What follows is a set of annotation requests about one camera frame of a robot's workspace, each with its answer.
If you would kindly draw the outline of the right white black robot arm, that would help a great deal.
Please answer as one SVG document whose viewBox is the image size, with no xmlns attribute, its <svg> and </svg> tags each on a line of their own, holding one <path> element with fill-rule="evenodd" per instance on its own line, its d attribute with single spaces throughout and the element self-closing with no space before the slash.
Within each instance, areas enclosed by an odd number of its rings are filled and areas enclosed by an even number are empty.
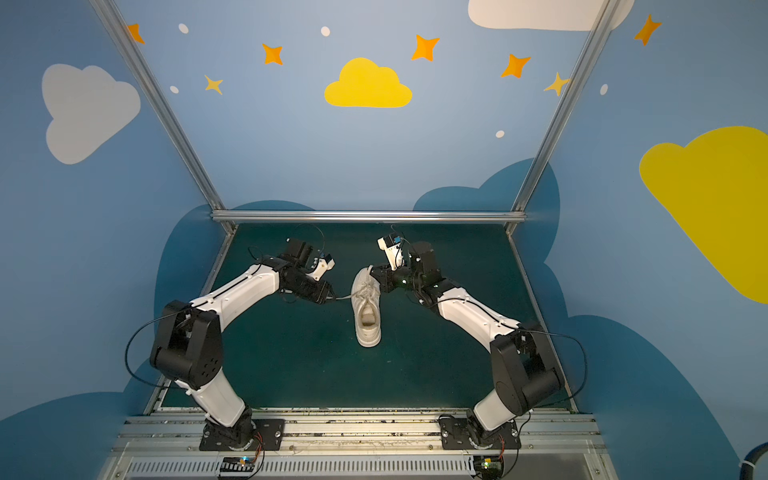
<svg viewBox="0 0 768 480">
<path fill-rule="evenodd" d="M 370 276 L 381 293 L 403 288 L 418 303 L 460 327 L 490 355 L 493 388 L 467 413 L 467 435 L 473 445 L 488 448 L 493 437 L 518 416 L 565 387 L 565 378 L 550 339 L 539 325 L 508 318 L 474 298 L 440 271 L 413 267 L 374 266 Z"/>
</svg>

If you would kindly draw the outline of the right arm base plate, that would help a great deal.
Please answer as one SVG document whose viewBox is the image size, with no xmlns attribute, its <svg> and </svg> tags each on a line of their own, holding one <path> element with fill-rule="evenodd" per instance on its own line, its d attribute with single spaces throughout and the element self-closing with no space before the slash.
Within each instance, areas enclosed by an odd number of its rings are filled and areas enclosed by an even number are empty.
<svg viewBox="0 0 768 480">
<path fill-rule="evenodd" d="M 507 450 L 521 447 L 520 434 L 514 420 L 486 430 L 474 417 L 441 415 L 437 419 L 444 450 Z"/>
</svg>

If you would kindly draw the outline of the white sneaker shoe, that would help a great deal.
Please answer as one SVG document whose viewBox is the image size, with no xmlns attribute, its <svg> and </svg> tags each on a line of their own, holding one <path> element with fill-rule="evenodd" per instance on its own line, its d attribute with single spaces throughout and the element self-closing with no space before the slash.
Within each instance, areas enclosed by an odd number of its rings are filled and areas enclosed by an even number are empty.
<svg viewBox="0 0 768 480">
<path fill-rule="evenodd" d="M 368 283 L 379 282 L 371 274 L 372 267 L 361 269 L 352 284 L 351 292 Z M 351 300 L 355 333 L 358 343 L 365 348 L 372 348 L 381 340 L 380 296 L 354 298 Z"/>
</svg>

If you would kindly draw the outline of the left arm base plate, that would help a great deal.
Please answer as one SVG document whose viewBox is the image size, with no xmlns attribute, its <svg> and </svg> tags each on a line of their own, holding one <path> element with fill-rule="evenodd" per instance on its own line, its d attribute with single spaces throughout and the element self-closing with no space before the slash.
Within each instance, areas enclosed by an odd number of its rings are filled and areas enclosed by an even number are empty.
<svg viewBox="0 0 768 480">
<path fill-rule="evenodd" d="M 280 449 L 284 419 L 244 418 L 232 427 L 207 420 L 199 444 L 200 451 L 265 451 Z"/>
</svg>

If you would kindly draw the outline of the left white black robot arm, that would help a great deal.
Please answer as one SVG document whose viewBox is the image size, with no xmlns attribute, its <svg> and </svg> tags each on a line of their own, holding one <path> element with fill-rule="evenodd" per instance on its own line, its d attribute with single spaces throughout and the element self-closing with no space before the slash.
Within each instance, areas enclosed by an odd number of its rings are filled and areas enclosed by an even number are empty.
<svg viewBox="0 0 768 480">
<path fill-rule="evenodd" d="M 334 265 L 329 255 L 320 257 L 311 271 L 299 258 L 266 256 L 205 296 L 167 304 L 154 321 L 158 327 L 149 363 L 205 412 L 202 450 L 266 449 L 259 442 L 252 409 L 223 371 L 223 332 L 250 307 L 280 290 L 325 303 L 331 284 L 322 276 Z"/>
</svg>

